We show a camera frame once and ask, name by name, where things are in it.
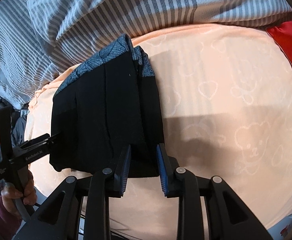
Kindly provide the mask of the person's left hand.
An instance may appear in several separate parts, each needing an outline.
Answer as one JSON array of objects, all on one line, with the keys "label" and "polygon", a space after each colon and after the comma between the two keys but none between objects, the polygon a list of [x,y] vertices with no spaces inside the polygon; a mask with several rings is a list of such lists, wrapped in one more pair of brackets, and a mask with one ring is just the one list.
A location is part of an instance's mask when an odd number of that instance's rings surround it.
[{"label": "person's left hand", "polygon": [[22,216],[20,215],[15,204],[13,203],[13,200],[23,198],[23,203],[30,206],[34,206],[38,200],[38,197],[36,195],[36,189],[34,187],[32,172],[28,170],[28,181],[23,193],[15,189],[15,187],[13,186],[6,185],[1,191],[1,197],[5,209],[18,219],[21,219]]}]

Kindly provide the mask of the person's maroon sleeve forearm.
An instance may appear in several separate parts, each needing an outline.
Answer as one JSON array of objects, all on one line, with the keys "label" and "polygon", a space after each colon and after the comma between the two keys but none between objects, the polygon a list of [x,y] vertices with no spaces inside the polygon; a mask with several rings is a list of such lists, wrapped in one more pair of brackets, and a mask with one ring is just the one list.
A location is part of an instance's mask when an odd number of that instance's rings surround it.
[{"label": "person's maroon sleeve forearm", "polygon": [[0,196],[0,239],[12,239],[20,228],[21,222],[21,218],[6,210]]}]

